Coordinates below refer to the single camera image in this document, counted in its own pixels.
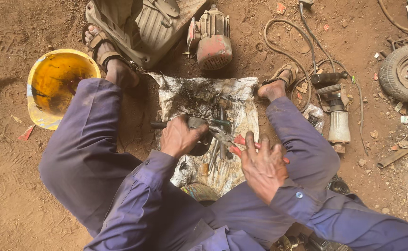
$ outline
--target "wheel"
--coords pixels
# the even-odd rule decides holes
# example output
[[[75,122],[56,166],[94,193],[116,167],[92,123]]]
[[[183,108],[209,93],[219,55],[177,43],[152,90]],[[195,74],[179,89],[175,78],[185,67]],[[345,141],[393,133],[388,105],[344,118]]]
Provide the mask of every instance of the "wheel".
[[[408,45],[393,51],[379,70],[379,83],[388,95],[408,102]]]

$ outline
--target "pliers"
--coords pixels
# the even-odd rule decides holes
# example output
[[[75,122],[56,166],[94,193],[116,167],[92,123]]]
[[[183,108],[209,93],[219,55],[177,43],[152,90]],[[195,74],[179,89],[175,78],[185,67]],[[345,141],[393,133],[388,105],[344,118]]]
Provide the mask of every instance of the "pliers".
[[[241,150],[238,148],[238,146],[235,145],[236,144],[240,144],[240,145],[246,145],[246,139],[243,138],[243,136],[238,135],[237,137],[234,137],[231,134],[228,134],[226,131],[224,131],[223,129],[217,127],[217,126],[210,126],[210,133],[213,135],[213,137],[215,137],[215,139],[219,140],[219,142],[223,142],[224,145],[229,146],[229,151],[231,153],[235,153],[238,157],[241,158]],[[261,144],[260,143],[254,143],[255,145],[255,149],[261,149]],[[286,164],[289,164],[290,161],[288,158],[283,157],[283,161]]]

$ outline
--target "brown sandal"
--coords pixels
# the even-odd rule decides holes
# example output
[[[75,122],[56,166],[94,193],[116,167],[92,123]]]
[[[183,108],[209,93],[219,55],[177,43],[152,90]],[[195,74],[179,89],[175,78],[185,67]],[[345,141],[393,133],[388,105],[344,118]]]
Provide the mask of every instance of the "brown sandal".
[[[86,31],[89,31],[89,26],[95,26],[95,27],[99,28],[100,31],[92,38],[92,40],[89,43],[87,43],[85,38],[86,38]],[[138,73],[137,72],[137,70],[138,70],[137,66],[132,61],[128,62],[122,56],[122,54],[120,54],[118,51],[109,50],[109,51],[103,53],[100,56],[100,58],[97,58],[97,52],[99,51],[99,47],[104,42],[112,43],[114,48],[118,50],[118,47],[117,47],[116,43],[114,43],[114,40],[112,39],[112,37],[106,31],[101,29],[98,25],[95,25],[95,24],[92,24],[92,23],[87,23],[87,24],[85,24],[83,26],[83,29],[82,29],[82,42],[85,45],[86,53],[95,62],[97,62],[99,65],[101,65],[101,67],[103,68],[103,70],[106,73],[108,72],[108,68],[106,66],[108,65],[109,60],[112,60],[112,59],[119,59],[119,60],[123,61],[125,64],[127,64],[131,68],[131,70]]]
[[[278,77],[282,72],[284,71],[290,71],[290,79],[285,78],[285,77]],[[297,79],[297,73],[299,72],[299,67],[295,62],[285,64],[283,67],[281,67],[277,72],[275,72],[274,76],[271,79],[264,80],[264,82],[261,84],[267,85],[272,82],[275,82],[277,80],[283,80],[286,84],[285,89],[289,87],[291,83],[293,83]]]

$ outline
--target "brown soil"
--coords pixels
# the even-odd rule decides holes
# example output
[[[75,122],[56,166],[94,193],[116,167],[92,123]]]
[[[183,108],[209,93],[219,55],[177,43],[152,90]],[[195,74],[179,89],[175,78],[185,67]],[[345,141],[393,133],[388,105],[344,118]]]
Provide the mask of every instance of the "brown soil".
[[[216,1],[220,11],[231,18],[231,39],[234,59],[222,70],[202,72],[196,59],[187,59],[185,38],[160,62],[157,70],[178,77],[247,77],[260,81],[290,60],[270,50],[263,39],[266,22],[274,17],[294,21],[303,30],[294,0],[285,0],[284,15],[275,12],[272,0]],[[38,163],[52,131],[35,127],[28,141],[17,137],[32,124],[28,117],[26,83],[35,60],[48,52],[49,45],[56,49],[82,50],[79,31],[86,23],[85,0],[0,0],[0,250],[79,250],[91,240],[89,234],[41,183]],[[408,27],[407,3],[398,0],[389,3],[392,16]],[[393,110],[396,101],[380,98],[379,84],[373,75],[380,63],[374,54],[391,51],[386,38],[406,35],[392,26],[382,14],[376,1],[319,0],[312,12],[306,14],[309,26],[322,45],[338,61],[344,62],[350,73],[359,80],[365,104],[364,139],[370,143],[369,156],[365,155],[359,135],[359,97],[357,89],[347,84],[347,92],[354,102],[350,108],[352,142],[347,153],[341,155],[343,177],[368,207],[376,211],[388,208],[390,214],[408,221],[408,157],[393,166],[379,169],[375,163],[391,154],[388,150],[408,132],[399,121],[400,114]],[[346,28],[342,22],[349,20]],[[329,25],[329,31],[323,26]],[[289,43],[290,26],[274,24],[269,40],[285,49],[311,68],[310,53],[299,54]],[[316,58],[324,59],[320,49]],[[329,65],[323,69],[329,71]],[[125,93],[120,123],[119,152],[128,151],[144,159],[152,149],[154,133],[148,126],[156,118],[158,109],[157,86],[148,78],[135,90]],[[260,130],[277,140],[264,116],[267,102],[258,99]],[[17,122],[11,115],[19,118]],[[329,116],[325,116],[324,135],[328,134]],[[377,130],[378,138],[370,132]],[[359,159],[367,160],[365,166]]]

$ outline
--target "plastic bag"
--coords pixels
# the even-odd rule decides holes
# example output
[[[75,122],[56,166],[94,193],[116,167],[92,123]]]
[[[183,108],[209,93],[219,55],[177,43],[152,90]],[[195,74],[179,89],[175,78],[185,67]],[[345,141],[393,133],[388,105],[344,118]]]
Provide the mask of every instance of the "plastic bag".
[[[303,116],[319,133],[322,133],[325,121],[323,119],[323,110],[321,108],[309,104],[308,108],[303,112]]]

